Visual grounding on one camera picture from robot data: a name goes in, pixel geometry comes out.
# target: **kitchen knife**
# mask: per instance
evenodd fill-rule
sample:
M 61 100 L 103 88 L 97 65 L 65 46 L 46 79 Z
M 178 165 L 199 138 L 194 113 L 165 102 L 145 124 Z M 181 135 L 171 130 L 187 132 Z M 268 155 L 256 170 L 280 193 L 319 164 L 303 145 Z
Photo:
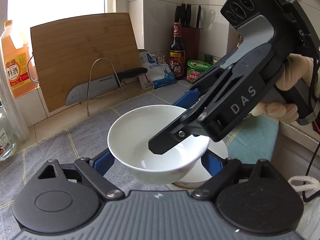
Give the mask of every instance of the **kitchen knife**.
M 137 67 L 129 69 L 123 72 L 117 73 L 119 81 L 121 82 L 125 78 L 133 78 L 147 73 L 148 69 L 144 67 Z M 120 85 L 115 75 L 108 77 L 102 77 L 96 80 L 92 80 L 90 84 L 89 98 L 94 98 L 110 90 L 119 88 Z M 84 83 L 74 87 L 68 94 L 66 100 L 66 106 L 70 106 L 75 103 L 79 103 L 87 100 L 88 83 Z
M 185 3 L 181 4 L 180 22 L 181 22 L 181 26 L 185 26 L 185 22 L 186 22 L 186 4 Z
M 198 7 L 198 15 L 197 15 L 196 28 L 199 28 L 200 16 L 201 16 L 201 5 L 199 5 L 199 7 Z
M 181 4 L 177 4 L 176 13 L 174 14 L 174 22 L 178 23 L 180 20 Z
M 191 4 L 187 4 L 186 7 L 186 27 L 190 27 L 190 20 L 191 20 Z

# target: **knife block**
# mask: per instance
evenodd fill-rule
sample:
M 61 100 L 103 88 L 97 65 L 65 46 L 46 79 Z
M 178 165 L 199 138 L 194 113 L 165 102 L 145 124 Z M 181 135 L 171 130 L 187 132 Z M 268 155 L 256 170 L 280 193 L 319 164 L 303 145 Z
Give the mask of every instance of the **knife block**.
M 200 29 L 181 27 L 181 39 L 185 48 L 184 75 L 187 75 L 187 62 L 190 59 L 198 59 Z

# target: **dark glass bottle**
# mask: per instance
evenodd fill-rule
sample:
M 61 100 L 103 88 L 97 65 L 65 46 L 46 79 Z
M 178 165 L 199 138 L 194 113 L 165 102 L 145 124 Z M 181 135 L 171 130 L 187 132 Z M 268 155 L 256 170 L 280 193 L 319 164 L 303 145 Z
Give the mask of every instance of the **dark glass bottle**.
M 168 65 L 177 80 L 184 75 L 184 46 L 181 41 L 181 23 L 173 24 L 173 43 L 170 46 L 170 57 Z

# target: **green and red container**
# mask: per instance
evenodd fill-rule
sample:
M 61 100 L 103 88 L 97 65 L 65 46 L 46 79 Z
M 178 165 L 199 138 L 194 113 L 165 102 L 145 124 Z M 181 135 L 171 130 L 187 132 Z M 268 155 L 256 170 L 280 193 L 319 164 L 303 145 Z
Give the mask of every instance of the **green and red container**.
M 187 81 L 193 83 L 198 77 L 200 77 L 206 70 L 212 66 L 201 60 L 191 59 L 187 63 Z

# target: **white star logo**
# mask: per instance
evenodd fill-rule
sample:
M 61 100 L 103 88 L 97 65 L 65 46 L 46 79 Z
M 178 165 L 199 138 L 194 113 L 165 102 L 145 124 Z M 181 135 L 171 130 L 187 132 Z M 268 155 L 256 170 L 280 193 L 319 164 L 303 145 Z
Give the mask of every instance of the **white star logo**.
M 161 193 L 157 193 L 157 194 L 154 195 L 154 197 L 156 197 L 157 199 L 159 199 L 159 198 L 162 198 L 163 195 L 162 195 Z

